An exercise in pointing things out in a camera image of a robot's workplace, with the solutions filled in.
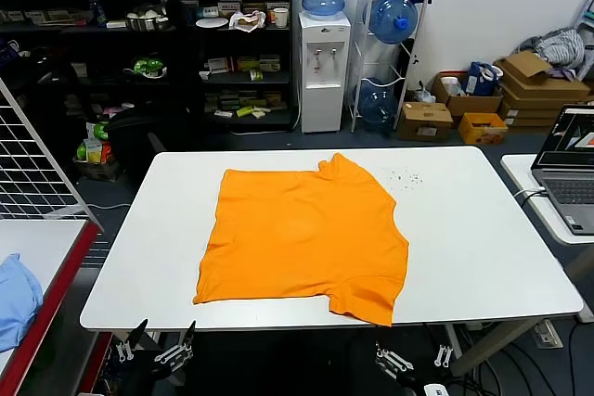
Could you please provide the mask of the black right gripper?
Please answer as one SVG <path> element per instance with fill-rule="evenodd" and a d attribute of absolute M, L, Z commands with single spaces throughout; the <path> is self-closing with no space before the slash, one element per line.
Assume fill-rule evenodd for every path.
<path fill-rule="evenodd" d="M 435 367 L 449 367 L 453 348 L 440 345 L 433 361 Z M 411 363 L 394 351 L 376 343 L 375 364 L 388 377 L 396 380 L 406 390 L 406 395 L 448 396 L 448 390 L 440 377 L 432 373 L 411 370 Z"/>

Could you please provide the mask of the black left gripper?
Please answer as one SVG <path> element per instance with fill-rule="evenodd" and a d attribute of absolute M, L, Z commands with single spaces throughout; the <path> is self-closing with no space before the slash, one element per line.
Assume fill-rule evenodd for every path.
<path fill-rule="evenodd" d="M 126 340 L 116 344 L 120 363 L 134 359 L 134 384 L 136 387 L 153 387 L 180 369 L 193 355 L 192 344 L 196 322 L 193 321 L 179 344 L 165 352 L 140 350 L 135 351 L 138 341 L 145 333 L 149 320 L 144 319 L 133 329 Z"/>

